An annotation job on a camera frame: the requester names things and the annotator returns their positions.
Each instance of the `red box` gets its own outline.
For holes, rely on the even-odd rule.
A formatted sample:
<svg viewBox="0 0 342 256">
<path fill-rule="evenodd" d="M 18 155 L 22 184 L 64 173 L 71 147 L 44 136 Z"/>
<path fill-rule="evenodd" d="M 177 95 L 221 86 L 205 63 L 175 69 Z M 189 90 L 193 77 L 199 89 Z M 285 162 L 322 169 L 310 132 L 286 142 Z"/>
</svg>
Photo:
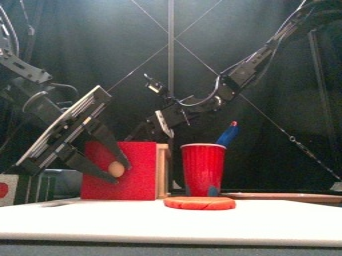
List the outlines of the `red box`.
<svg viewBox="0 0 342 256">
<path fill-rule="evenodd" d="M 126 170 L 123 176 L 118 178 L 118 184 L 84 174 L 80 197 L 98 200 L 155 200 L 159 197 L 158 180 L 166 180 L 165 170 L 163 177 L 158 177 L 161 162 L 158 144 L 155 142 L 119 142 L 118 144 L 133 168 Z M 84 154 L 103 171 L 109 171 L 109 165 L 115 161 L 115 156 L 98 141 L 87 142 Z"/>
</svg>

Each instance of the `orange plate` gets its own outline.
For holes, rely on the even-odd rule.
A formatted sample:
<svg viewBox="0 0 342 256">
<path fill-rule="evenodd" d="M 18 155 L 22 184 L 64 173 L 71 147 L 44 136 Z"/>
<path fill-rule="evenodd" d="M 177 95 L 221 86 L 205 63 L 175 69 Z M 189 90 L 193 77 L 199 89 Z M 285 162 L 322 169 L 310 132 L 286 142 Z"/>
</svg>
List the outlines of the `orange plate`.
<svg viewBox="0 0 342 256">
<path fill-rule="evenodd" d="M 167 197 L 165 205 L 186 210 L 229 210 L 234 209 L 235 200 L 227 197 Z"/>
</svg>

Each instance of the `wire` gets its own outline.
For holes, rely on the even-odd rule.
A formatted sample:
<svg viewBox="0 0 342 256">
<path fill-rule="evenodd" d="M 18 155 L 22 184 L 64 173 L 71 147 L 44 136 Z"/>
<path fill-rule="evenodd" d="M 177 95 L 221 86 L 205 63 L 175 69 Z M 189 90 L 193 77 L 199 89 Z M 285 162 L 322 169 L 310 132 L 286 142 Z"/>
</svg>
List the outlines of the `wire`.
<svg viewBox="0 0 342 256">
<path fill-rule="evenodd" d="M 14 29 L 14 26 L 12 26 L 12 23 L 8 19 L 8 16 L 6 14 L 6 10 L 3 9 L 3 6 L 0 5 L 0 13 L 2 13 L 2 17 L 7 23 L 7 26 L 10 28 L 10 32 L 12 35 L 10 35 L 10 42 L 12 42 L 12 39 L 14 39 L 14 48 L 15 48 L 15 55 L 19 56 L 19 40 L 18 40 L 18 36 L 16 36 L 16 31 Z"/>
<path fill-rule="evenodd" d="M 182 101 L 185 101 L 186 99 L 177 100 L 179 105 L 183 106 L 183 107 L 195 107 L 195 106 L 199 106 L 199 105 L 205 104 L 206 102 L 209 102 L 215 97 L 217 91 L 219 89 L 219 78 L 221 78 L 221 76 L 218 76 L 218 78 L 217 78 L 215 88 L 214 88 L 211 94 L 207 96 L 207 98 L 205 98 L 203 100 L 201 100 L 199 102 L 197 102 L 194 104 L 185 104 L 185 103 L 182 103 Z"/>
<path fill-rule="evenodd" d="M 68 84 L 59 84 L 59 83 L 50 83 L 50 85 L 51 85 L 52 87 L 60 87 L 60 88 L 63 88 L 63 89 L 66 89 L 66 88 L 71 89 L 72 92 L 74 92 L 75 101 L 79 100 L 79 98 L 80 98 L 80 96 L 79 96 L 79 91 L 78 91 L 78 89 L 76 89 L 72 85 L 68 85 Z"/>
</svg>

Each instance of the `red plastic cup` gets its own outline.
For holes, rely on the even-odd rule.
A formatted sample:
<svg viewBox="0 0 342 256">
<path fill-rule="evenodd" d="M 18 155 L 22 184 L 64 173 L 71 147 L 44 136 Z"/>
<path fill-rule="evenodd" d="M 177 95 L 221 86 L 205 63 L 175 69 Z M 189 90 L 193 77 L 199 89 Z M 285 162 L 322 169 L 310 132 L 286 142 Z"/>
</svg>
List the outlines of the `red plastic cup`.
<svg viewBox="0 0 342 256">
<path fill-rule="evenodd" d="M 223 176 L 226 147 L 219 144 L 193 143 L 181 147 L 186 194 L 218 196 Z"/>
</svg>

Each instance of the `white tabletop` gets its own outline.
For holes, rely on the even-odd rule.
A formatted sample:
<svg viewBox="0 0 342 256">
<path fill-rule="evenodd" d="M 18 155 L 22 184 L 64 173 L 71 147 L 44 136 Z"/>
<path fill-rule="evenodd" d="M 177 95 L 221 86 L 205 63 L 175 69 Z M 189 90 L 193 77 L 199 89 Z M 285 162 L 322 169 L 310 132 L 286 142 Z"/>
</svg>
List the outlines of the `white tabletop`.
<svg viewBox="0 0 342 256">
<path fill-rule="evenodd" d="M 342 247 L 342 208 L 237 200 L 223 211 L 157 201 L 62 200 L 0 208 L 0 239 Z"/>
</svg>

